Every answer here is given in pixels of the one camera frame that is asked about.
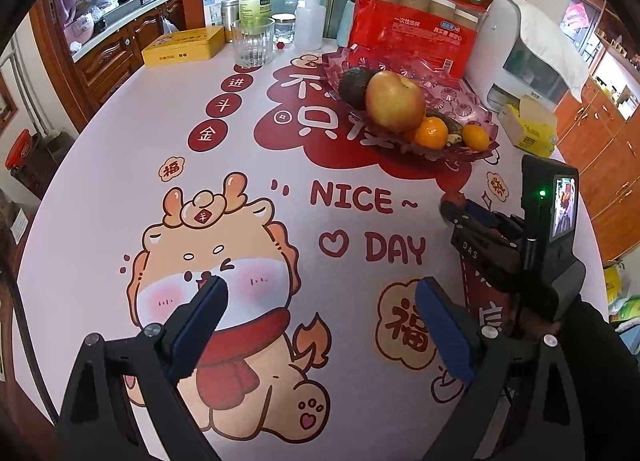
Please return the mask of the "small red fruit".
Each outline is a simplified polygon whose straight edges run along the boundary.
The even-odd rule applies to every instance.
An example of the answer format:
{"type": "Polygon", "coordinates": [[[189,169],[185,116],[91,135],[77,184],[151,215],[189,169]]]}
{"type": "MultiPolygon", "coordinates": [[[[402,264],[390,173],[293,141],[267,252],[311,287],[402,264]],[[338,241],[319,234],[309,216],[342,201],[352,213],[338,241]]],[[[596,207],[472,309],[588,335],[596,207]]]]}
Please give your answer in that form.
{"type": "Polygon", "coordinates": [[[457,208],[461,208],[461,210],[464,210],[466,205],[466,199],[462,192],[451,191],[451,192],[446,192],[442,196],[442,199],[440,199],[440,203],[451,203],[451,204],[454,204],[457,208]]]}

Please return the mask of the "orange tangerine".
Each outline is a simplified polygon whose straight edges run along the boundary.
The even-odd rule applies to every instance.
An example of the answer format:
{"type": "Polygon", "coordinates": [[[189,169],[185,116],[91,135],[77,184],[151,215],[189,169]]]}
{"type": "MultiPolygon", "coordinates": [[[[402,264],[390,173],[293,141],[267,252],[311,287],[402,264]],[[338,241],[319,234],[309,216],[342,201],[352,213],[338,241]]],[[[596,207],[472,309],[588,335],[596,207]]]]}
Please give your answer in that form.
{"type": "Polygon", "coordinates": [[[465,146],[474,152],[487,151],[491,143],[488,132],[480,125],[464,125],[461,136],[465,146]]]}
{"type": "Polygon", "coordinates": [[[420,126],[413,133],[413,142],[431,150],[442,150],[446,147],[449,129],[437,116],[424,117],[420,126]]]}

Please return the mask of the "red-yellow apple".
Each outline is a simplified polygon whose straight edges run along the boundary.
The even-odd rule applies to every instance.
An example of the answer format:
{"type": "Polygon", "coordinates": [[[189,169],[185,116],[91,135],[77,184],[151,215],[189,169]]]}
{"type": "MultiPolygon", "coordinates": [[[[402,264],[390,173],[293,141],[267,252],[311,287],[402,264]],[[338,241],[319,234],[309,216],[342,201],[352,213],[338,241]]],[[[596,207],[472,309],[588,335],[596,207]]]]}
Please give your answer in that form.
{"type": "Polygon", "coordinates": [[[394,134],[419,127],[426,102],[422,89],[407,77],[382,71],[371,78],[366,90],[368,117],[394,134]]]}

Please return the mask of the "dark avocado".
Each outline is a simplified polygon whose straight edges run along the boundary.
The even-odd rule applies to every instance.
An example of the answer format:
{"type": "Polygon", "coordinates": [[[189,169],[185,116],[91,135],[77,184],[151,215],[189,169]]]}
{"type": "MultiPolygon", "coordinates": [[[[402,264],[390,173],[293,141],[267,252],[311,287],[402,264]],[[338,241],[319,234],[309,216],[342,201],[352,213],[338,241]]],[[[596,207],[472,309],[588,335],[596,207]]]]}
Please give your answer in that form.
{"type": "Polygon", "coordinates": [[[338,82],[338,95],[358,111],[366,109],[366,90],[376,71],[357,66],[344,72],[338,82]]]}

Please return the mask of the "overripe brown banana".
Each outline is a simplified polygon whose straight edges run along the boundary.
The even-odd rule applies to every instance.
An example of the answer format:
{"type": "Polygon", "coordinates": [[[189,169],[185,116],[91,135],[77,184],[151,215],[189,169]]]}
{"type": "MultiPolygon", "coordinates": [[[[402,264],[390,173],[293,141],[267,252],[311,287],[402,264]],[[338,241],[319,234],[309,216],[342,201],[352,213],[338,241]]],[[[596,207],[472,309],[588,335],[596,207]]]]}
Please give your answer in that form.
{"type": "Polygon", "coordinates": [[[438,118],[440,121],[442,121],[442,123],[446,125],[450,135],[454,135],[459,139],[462,138],[463,126],[453,118],[445,114],[438,113],[436,111],[427,111],[425,116],[438,118]]]}

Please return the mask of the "yellow tissue box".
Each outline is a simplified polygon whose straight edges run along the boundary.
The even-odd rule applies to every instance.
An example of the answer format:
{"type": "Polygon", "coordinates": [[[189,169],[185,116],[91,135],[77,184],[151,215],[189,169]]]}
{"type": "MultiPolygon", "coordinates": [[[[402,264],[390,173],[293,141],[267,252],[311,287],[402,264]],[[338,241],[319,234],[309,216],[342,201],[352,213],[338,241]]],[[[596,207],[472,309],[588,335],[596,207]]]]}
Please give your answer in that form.
{"type": "Polygon", "coordinates": [[[546,106],[524,96],[518,106],[505,104],[498,119],[514,147],[539,158],[550,158],[558,141],[558,120],[546,106]]]}

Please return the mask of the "pink glass fruit bowl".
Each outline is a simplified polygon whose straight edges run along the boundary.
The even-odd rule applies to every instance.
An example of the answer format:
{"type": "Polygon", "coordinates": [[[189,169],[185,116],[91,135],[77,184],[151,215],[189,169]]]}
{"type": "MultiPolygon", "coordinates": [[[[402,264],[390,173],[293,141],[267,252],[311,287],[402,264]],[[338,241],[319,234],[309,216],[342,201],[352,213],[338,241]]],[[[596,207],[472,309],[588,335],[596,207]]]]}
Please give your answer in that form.
{"type": "Polygon", "coordinates": [[[471,88],[414,54],[353,44],[321,62],[330,94],[386,147],[465,162],[498,147],[498,126],[471,88]]]}

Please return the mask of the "white countertop appliance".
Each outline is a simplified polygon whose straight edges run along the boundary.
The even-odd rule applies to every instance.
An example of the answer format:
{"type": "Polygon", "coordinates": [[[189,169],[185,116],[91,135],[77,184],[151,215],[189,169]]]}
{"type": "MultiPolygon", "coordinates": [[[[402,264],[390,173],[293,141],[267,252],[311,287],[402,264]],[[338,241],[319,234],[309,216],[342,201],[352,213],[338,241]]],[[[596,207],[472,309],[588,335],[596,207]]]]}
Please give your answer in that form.
{"type": "Polygon", "coordinates": [[[484,106],[494,111],[507,103],[515,106],[524,96],[553,111],[564,96],[572,96],[559,74],[521,41],[518,10],[510,0],[493,0],[489,5],[464,79],[484,106]]]}

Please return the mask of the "white cloth on appliance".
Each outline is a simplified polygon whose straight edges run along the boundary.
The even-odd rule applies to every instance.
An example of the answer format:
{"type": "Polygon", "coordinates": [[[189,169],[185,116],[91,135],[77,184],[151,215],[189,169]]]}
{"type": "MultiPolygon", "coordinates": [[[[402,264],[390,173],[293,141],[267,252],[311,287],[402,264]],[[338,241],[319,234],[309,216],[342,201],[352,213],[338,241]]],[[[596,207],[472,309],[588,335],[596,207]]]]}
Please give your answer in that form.
{"type": "Polygon", "coordinates": [[[562,78],[572,96],[582,100],[588,66],[559,25],[526,0],[510,0],[520,18],[520,39],[527,49],[562,78]]]}

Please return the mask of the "red paper cup package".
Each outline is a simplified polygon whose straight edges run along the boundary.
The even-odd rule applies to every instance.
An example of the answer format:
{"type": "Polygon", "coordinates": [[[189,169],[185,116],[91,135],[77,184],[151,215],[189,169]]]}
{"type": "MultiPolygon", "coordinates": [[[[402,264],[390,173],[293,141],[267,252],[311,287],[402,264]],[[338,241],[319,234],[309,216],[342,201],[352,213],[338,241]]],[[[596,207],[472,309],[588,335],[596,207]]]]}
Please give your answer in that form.
{"type": "Polygon", "coordinates": [[[424,60],[464,75],[486,10],[456,0],[355,0],[348,42],[424,60]]]}

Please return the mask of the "white plastic bottle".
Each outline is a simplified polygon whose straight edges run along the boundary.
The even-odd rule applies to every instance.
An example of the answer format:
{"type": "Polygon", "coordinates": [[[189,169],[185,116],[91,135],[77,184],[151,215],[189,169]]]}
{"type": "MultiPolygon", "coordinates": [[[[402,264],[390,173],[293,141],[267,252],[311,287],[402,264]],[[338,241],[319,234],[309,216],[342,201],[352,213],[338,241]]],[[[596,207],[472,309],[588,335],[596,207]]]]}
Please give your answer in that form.
{"type": "Polygon", "coordinates": [[[326,7],[320,0],[300,0],[295,10],[294,44],[301,51],[321,48],[326,7]]]}

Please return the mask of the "small glass jar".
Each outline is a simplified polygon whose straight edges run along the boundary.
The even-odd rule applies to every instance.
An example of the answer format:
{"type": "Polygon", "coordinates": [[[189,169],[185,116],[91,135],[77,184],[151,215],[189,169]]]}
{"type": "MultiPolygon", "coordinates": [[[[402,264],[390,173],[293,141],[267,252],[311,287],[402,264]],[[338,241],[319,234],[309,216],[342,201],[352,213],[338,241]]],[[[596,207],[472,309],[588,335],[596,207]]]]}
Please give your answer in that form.
{"type": "Polygon", "coordinates": [[[284,47],[294,40],[296,17],[293,13],[276,13],[274,21],[274,40],[278,47],[284,47]]]}

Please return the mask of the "clear drinking glass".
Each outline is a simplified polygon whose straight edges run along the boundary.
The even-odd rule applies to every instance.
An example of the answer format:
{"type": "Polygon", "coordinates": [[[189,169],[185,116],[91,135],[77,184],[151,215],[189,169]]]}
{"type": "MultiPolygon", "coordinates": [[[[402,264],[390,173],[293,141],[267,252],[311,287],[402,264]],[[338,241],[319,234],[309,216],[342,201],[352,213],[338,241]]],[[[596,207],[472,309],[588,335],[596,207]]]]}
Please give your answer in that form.
{"type": "Polygon", "coordinates": [[[241,68],[260,68],[270,63],[274,51],[274,20],[232,24],[232,46],[235,63],[241,68]]]}

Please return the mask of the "small metal can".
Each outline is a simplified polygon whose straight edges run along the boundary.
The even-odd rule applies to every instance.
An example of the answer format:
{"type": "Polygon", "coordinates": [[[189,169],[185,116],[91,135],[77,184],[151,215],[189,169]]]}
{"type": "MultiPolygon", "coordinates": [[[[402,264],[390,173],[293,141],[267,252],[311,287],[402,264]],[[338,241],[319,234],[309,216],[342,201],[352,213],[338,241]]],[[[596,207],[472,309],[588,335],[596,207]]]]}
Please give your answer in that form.
{"type": "Polygon", "coordinates": [[[224,36],[226,36],[226,42],[232,41],[232,28],[233,25],[240,17],[239,0],[224,0],[221,3],[221,21],[224,26],[224,36]]]}

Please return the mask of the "yellow flat box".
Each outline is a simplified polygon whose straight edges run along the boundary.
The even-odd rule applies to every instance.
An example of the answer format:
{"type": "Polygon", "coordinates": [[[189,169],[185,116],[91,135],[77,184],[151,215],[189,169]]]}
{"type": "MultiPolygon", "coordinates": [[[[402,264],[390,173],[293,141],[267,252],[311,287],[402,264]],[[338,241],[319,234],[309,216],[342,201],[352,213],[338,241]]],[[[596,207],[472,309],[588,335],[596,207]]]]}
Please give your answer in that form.
{"type": "Polygon", "coordinates": [[[226,34],[219,25],[178,31],[157,37],[142,50],[142,59],[148,68],[204,61],[215,57],[225,43],[226,34]]]}

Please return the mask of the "white carton box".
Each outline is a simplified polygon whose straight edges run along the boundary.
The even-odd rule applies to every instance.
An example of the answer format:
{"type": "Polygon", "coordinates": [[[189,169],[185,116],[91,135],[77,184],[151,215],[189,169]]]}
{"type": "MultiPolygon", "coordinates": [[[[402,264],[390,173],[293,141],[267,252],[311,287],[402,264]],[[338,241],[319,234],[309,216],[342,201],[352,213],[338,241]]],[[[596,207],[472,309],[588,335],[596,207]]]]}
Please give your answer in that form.
{"type": "Polygon", "coordinates": [[[206,28],[222,25],[222,3],[225,0],[202,0],[206,28]]]}

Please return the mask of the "wooden wall cabinet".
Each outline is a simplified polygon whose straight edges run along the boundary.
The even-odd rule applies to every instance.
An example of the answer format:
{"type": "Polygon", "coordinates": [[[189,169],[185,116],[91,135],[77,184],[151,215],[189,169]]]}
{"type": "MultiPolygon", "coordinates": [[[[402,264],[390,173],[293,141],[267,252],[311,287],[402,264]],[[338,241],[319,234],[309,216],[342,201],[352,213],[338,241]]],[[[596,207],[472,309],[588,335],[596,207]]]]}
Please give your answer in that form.
{"type": "Polygon", "coordinates": [[[582,195],[602,262],[639,245],[639,113],[623,118],[588,78],[582,99],[569,92],[555,109],[558,148],[579,172],[582,195]]]}

